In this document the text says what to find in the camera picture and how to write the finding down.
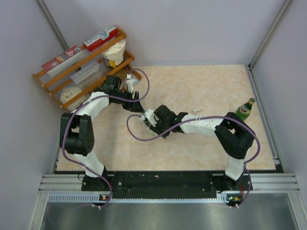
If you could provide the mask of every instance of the green glass bottle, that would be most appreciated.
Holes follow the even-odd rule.
[[[251,108],[252,108],[254,103],[255,103],[255,98],[250,98],[248,102],[241,105],[236,110],[236,114],[238,115],[238,117],[241,118],[242,121],[245,121],[249,117],[249,115],[251,113]]]

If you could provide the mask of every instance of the red and white box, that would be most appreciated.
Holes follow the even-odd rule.
[[[42,65],[47,74],[53,78],[67,67],[85,57],[85,53],[80,47],[74,46],[66,50],[61,55]]]
[[[102,46],[107,41],[116,37],[118,34],[118,28],[113,25],[107,29],[104,29],[103,31],[96,33],[94,36],[83,42],[83,45],[87,48],[87,50],[92,52],[93,50]]]

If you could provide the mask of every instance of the marble floor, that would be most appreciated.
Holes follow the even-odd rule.
[[[176,114],[192,112],[197,115],[226,115],[253,97],[244,65],[202,66],[143,66],[150,79],[150,91],[141,101],[144,109],[155,110],[165,104]],[[144,95],[147,81],[143,78],[134,87]],[[216,137],[201,134],[171,133],[167,139],[150,142],[135,140],[127,131],[126,119],[131,113],[121,105],[111,104],[94,120],[95,146],[98,159],[108,170],[224,170],[228,155]],[[259,156],[248,164],[249,169],[275,169],[270,146],[259,115],[257,103],[246,123],[261,143]],[[130,120],[132,132],[140,138],[151,138],[150,132],[138,118]],[[257,150],[254,142],[246,159]],[[58,171],[81,170],[77,164],[59,156]]]

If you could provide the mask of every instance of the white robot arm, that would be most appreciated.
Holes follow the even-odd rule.
[[[86,166],[84,170],[87,176],[97,178],[97,175],[93,174],[88,169],[91,169],[98,175],[103,175],[104,172],[106,172],[104,165],[99,161],[93,149],[94,132],[92,122],[110,103],[121,104],[124,109],[131,112],[143,113],[144,109],[140,102],[132,103],[112,98],[112,96],[116,96],[122,99],[137,100],[139,98],[138,92],[135,92],[134,98],[132,97],[133,86],[137,83],[137,79],[128,79],[126,81],[127,89],[123,90],[119,88],[120,79],[118,77],[107,76],[103,86],[97,88],[86,101],[89,104],[81,108],[73,118],[70,130],[66,137],[65,150],[73,155],[78,162]],[[61,117],[60,146],[62,146],[64,132],[72,113],[64,113]],[[79,127],[79,132],[73,130],[76,127]]]
[[[234,113],[228,113],[226,117],[231,117],[246,125]],[[224,150],[229,155],[225,174],[232,180],[237,181],[244,172],[244,158],[247,151],[252,146],[254,140],[253,136],[234,122],[221,118],[213,118],[209,120],[200,120],[199,118],[199,116],[188,113],[179,113],[176,115],[165,105],[160,106],[155,111],[145,111],[142,117],[147,127],[157,134],[161,134],[170,127],[183,121],[196,119],[195,121],[183,123],[172,131],[179,133],[201,133],[210,136],[217,136]],[[169,133],[170,132],[164,134],[162,137],[166,138]]]

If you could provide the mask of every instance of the wooden shelf rack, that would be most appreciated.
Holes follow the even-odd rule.
[[[63,72],[61,72],[60,74],[58,74],[57,76],[51,78],[51,80],[49,80],[46,83],[43,83],[41,81],[41,77],[43,75],[46,74],[46,71],[42,70],[39,73],[33,74],[33,77],[39,82],[39,84],[46,90],[46,92],[55,100],[55,102],[60,106],[61,109],[63,109],[64,111],[67,110],[67,107],[74,103],[75,101],[77,101],[79,98],[81,98],[82,96],[86,95],[89,92],[92,92],[97,86],[101,85],[104,80],[106,79],[107,75],[114,75],[116,74],[119,70],[123,70],[125,72],[129,72],[132,68],[130,63],[134,60],[134,56],[132,53],[130,53],[129,51],[125,50],[124,52],[124,60],[122,61],[122,63],[120,63],[118,66],[116,66],[115,68],[112,68],[107,74],[105,74],[103,77],[101,77],[99,80],[97,80],[95,83],[93,83],[92,85],[90,85],[89,87],[87,87],[85,90],[83,90],[81,93],[79,93],[78,95],[76,95],[75,97],[73,97],[72,99],[70,99],[68,102],[66,102],[65,104],[61,103],[61,101],[59,101],[56,97],[55,94],[57,92],[59,92],[60,90],[62,90],[65,86],[69,85],[70,83],[72,83],[72,80],[69,78],[68,80],[66,80],[64,83],[60,84],[59,86],[57,86],[56,88],[50,90],[50,87],[55,84],[56,82],[58,82],[59,80],[61,80],[62,78],[64,78],[65,76],[67,76],[68,74],[72,73],[73,71],[75,71],[76,69],[78,69],[81,65],[85,64],[86,62],[92,60],[93,58],[95,58],[96,56],[98,56],[101,52],[107,50],[108,48],[110,48],[112,45],[114,45],[115,43],[119,42],[122,39],[125,39],[127,37],[126,33],[118,28],[119,34],[117,35],[117,37],[115,37],[113,40],[107,42],[106,44],[104,44],[103,46],[99,47],[98,49],[94,50],[93,52],[90,53],[90,55],[88,55],[87,57],[83,58],[82,60],[80,60],[79,62],[77,62],[76,64],[70,66],[69,68],[65,69]],[[140,80],[142,78],[142,76],[136,72],[133,71],[132,74],[134,76],[136,76],[138,78],[138,80]]]

